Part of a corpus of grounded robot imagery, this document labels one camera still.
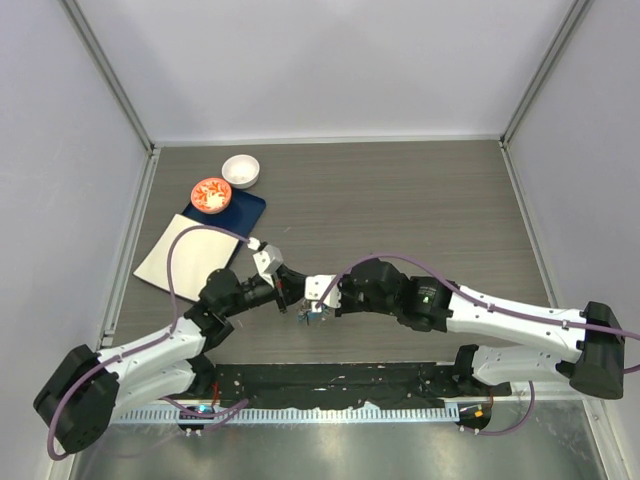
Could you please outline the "large keyring with blue handle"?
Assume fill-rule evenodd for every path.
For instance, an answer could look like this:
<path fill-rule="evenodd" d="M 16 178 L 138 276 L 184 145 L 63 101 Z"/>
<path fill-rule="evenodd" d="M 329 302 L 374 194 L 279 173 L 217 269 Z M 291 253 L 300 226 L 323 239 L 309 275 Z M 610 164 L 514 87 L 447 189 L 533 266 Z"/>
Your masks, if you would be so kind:
<path fill-rule="evenodd" d="M 303 301 L 297 310 L 297 322 L 309 326 L 325 321 L 329 313 L 327 307 L 315 307 L 311 302 Z"/>

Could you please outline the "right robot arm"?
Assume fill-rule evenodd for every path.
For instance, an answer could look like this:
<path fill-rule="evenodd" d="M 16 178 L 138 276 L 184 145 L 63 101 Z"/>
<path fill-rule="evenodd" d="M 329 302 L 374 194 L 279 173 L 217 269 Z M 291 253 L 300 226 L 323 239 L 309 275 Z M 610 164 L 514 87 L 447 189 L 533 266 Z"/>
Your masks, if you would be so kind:
<path fill-rule="evenodd" d="M 326 305 L 338 315 L 390 315 L 415 331 L 469 333 L 511 342 L 459 350 L 451 380 L 465 395 L 505 382 L 567 382 L 596 398 L 624 391 L 625 341 L 613 310 L 590 301 L 554 309 L 505 299 L 433 276 L 408 277 L 393 264 L 366 260 L 333 281 Z"/>

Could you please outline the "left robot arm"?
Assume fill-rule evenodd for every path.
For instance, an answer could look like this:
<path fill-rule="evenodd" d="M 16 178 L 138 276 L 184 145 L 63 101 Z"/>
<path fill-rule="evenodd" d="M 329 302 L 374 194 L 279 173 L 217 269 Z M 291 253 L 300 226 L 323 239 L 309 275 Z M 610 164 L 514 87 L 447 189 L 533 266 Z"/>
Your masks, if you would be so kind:
<path fill-rule="evenodd" d="M 286 266 L 245 281 L 218 269 L 198 301 L 169 326 L 112 349 L 70 350 L 33 402 L 48 427 L 50 458 L 62 460 L 87 448 L 127 408 L 183 392 L 205 397 L 213 375 L 200 365 L 232 333 L 230 317 L 270 302 L 286 310 L 304 299 L 307 284 L 306 275 Z"/>

